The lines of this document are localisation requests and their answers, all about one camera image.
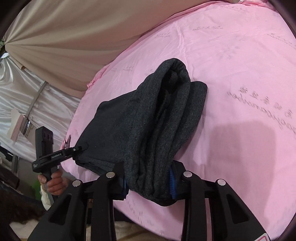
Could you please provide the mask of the person's left hand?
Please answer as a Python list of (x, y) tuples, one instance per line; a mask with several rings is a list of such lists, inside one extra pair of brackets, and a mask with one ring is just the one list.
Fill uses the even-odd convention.
[(63, 171), (57, 170), (51, 176), (51, 180), (47, 181), (46, 177), (42, 174), (38, 175), (38, 180), (44, 191), (49, 192), (53, 196), (61, 195), (68, 187), (70, 180), (67, 177), (63, 177)]

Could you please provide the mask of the cream jacket sleeve forearm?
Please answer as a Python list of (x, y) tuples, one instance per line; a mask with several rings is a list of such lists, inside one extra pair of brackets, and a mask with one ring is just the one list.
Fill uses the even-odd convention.
[(53, 204), (53, 198), (50, 193), (48, 193), (44, 187), (40, 186), (41, 202), (45, 210), (49, 210)]

